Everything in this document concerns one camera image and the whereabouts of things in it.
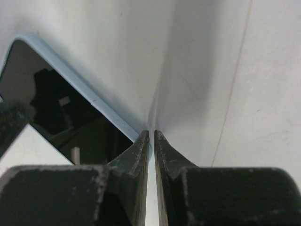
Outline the black smartphone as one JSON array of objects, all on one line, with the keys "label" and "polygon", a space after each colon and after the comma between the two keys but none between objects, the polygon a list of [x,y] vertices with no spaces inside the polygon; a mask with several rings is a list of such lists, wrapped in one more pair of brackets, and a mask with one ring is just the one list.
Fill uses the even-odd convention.
[{"label": "black smartphone", "polygon": [[94,108],[28,44],[13,42],[0,74],[0,96],[30,105],[34,127],[72,161],[79,149],[83,164],[112,161],[132,145],[117,127]]}]

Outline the light blue phone case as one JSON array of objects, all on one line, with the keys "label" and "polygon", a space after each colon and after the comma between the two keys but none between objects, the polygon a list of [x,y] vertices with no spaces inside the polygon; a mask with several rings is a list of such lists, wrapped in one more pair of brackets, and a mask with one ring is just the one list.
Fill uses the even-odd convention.
[{"label": "light blue phone case", "polygon": [[[127,138],[133,142],[137,139],[138,133],[130,127],[118,114],[116,114],[97,94],[87,85],[77,73],[52,50],[41,38],[34,35],[21,35],[15,37],[4,52],[0,60],[0,73],[3,71],[9,50],[14,41],[21,40],[28,44],[36,53],[38,53],[49,65],[51,65],[70,85],[72,85],[94,108],[103,114],[115,127],[117,127]],[[30,128],[41,138],[45,139],[29,123]],[[72,150],[73,160],[68,160],[56,148],[55,153],[64,161],[74,163],[74,149]]]}]

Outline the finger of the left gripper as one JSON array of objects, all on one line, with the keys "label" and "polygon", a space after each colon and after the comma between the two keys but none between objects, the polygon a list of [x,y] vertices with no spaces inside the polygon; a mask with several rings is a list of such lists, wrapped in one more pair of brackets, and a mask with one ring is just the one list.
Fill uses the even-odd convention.
[{"label": "finger of the left gripper", "polygon": [[35,110],[20,101],[0,103],[0,156],[7,151],[24,127],[30,123]]}]

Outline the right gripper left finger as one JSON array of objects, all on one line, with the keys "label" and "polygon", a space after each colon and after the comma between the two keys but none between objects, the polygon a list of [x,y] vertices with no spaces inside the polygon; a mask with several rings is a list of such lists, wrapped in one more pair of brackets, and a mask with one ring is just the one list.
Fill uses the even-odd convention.
[{"label": "right gripper left finger", "polygon": [[3,226],[143,226],[149,133],[100,165],[23,165],[0,179]]}]

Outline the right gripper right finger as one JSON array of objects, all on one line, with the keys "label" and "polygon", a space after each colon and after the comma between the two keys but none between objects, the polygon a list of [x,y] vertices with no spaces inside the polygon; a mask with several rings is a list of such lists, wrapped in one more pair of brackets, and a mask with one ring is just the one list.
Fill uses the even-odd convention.
[{"label": "right gripper right finger", "polygon": [[279,168],[202,168],[154,132],[161,226],[298,226],[301,194]]}]

